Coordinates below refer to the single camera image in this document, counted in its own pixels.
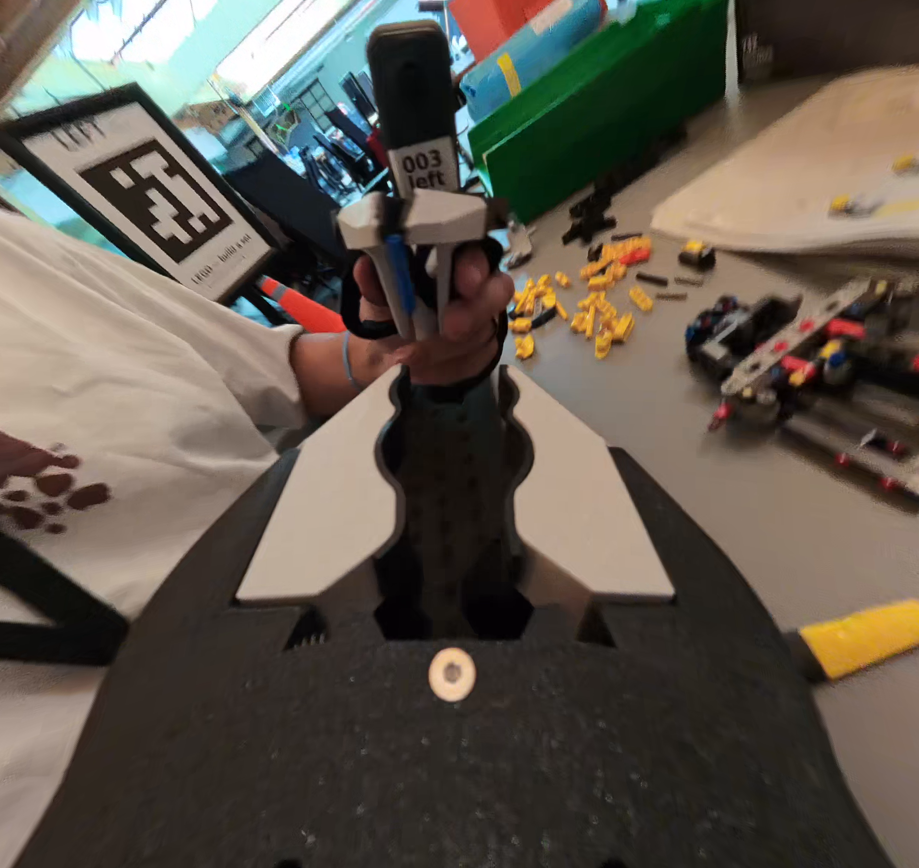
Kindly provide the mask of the blue lego pin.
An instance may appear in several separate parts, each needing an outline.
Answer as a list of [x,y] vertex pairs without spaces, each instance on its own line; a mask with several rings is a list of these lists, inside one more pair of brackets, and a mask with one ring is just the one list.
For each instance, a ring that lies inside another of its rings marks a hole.
[[387,260],[395,281],[398,306],[407,316],[415,311],[415,286],[411,271],[413,252],[400,232],[384,238]]

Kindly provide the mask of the instruction booklet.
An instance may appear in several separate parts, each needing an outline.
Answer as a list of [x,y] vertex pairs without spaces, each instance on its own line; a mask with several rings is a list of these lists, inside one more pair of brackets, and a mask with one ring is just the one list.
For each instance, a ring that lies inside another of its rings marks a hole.
[[655,208],[651,228],[744,254],[917,260],[918,68],[860,70]]

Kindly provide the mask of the grey lego piece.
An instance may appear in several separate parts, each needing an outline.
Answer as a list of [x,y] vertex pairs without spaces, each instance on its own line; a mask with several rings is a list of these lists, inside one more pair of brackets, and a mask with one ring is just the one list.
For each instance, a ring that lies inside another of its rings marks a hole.
[[526,225],[512,220],[506,228],[506,245],[501,268],[512,272],[526,265],[533,257],[533,244]]

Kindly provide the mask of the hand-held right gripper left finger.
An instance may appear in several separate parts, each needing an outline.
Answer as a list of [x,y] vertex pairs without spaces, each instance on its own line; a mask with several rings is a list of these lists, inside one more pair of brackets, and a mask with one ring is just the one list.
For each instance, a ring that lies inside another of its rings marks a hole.
[[404,525],[404,496],[382,455],[400,375],[385,372],[303,441],[237,588],[241,605],[380,605],[375,563]]

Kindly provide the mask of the person's left hand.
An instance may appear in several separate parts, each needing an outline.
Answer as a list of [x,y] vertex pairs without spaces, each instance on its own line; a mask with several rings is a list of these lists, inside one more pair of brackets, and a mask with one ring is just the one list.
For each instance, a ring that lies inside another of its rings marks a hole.
[[416,341],[411,357],[403,364],[412,383],[421,387],[447,388],[476,378],[488,370],[503,348],[499,321],[511,300],[513,280],[489,261],[491,239],[465,244],[455,262],[454,300],[443,324]]

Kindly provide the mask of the pile of yellow lego pieces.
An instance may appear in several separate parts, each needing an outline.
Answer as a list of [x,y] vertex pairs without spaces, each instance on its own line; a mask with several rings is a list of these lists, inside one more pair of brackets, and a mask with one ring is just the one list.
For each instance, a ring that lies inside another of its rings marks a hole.
[[624,311],[610,294],[628,279],[632,268],[644,265],[652,253],[647,235],[626,235],[589,249],[576,275],[558,270],[526,277],[516,288],[508,308],[508,329],[515,357],[523,362],[536,354],[536,333],[554,322],[592,343],[594,357],[603,360],[615,345],[626,344],[635,326],[630,308],[650,311],[652,299],[639,287],[628,292]]

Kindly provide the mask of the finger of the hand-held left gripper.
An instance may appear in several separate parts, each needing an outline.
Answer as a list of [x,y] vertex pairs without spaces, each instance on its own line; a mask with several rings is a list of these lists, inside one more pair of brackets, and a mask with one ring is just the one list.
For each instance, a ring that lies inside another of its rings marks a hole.
[[480,197],[434,190],[415,193],[405,206],[402,239],[413,324],[443,324],[456,295],[457,255],[465,244],[484,236],[486,216]]
[[351,334],[367,341],[378,341],[398,335],[408,342],[417,339],[415,324],[398,306],[395,281],[387,260],[384,238],[389,233],[403,234],[403,210],[413,197],[401,198],[371,193],[358,202],[342,208],[337,214],[337,229],[341,242],[353,257],[366,255],[374,267],[384,294],[390,318],[387,321],[368,321],[361,317],[362,298],[354,269],[350,267],[342,278],[340,311],[343,322]]

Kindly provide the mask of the lego set box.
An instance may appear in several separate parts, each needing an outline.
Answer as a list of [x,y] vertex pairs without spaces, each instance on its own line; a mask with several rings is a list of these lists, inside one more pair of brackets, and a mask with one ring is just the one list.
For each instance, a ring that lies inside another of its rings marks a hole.
[[734,0],[742,82],[918,62],[918,0]]

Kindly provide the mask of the green plastic bin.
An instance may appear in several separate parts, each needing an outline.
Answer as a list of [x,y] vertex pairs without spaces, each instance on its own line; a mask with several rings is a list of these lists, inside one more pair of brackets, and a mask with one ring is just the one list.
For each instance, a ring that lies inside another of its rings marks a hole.
[[726,91],[729,0],[639,0],[468,135],[523,222],[636,162]]

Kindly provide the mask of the person's left forearm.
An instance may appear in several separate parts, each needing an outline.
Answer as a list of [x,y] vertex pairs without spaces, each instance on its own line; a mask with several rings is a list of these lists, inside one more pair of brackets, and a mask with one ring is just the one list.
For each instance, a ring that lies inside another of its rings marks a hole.
[[[310,418],[328,418],[359,393],[352,391],[342,366],[342,334],[302,334],[291,346],[291,368],[303,409]],[[398,337],[367,341],[352,334],[350,355],[355,377],[367,389],[412,355],[413,345]]]

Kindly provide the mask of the yellow lego panel piece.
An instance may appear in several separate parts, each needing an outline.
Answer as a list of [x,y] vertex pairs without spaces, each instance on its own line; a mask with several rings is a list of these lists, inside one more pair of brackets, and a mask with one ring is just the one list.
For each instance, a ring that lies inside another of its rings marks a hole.
[[918,600],[873,606],[784,635],[798,672],[810,683],[836,682],[918,647]]

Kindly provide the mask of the person's white printed shirt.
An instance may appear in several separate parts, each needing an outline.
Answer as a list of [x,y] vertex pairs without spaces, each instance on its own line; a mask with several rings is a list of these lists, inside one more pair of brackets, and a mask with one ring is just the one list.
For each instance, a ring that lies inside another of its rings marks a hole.
[[132,620],[305,425],[299,336],[2,214],[2,533]]

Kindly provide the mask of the lego car chassis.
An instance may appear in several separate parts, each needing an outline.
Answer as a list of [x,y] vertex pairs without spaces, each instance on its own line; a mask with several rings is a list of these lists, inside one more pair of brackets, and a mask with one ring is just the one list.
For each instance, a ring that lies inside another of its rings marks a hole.
[[856,277],[832,294],[719,298],[684,331],[718,390],[711,431],[777,431],[917,503],[917,280]]

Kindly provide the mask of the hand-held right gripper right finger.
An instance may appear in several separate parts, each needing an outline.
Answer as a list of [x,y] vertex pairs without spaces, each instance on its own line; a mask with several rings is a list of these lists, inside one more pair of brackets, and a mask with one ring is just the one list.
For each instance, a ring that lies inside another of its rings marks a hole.
[[510,511],[534,606],[667,604],[674,587],[604,438],[516,367],[501,367],[507,421],[530,449]]

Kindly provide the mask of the framed black white marker sign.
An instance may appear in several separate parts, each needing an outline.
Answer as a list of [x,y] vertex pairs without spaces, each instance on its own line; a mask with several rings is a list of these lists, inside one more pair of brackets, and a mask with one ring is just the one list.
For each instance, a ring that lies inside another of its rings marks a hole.
[[232,306],[277,247],[136,83],[2,123],[2,150],[122,254]]

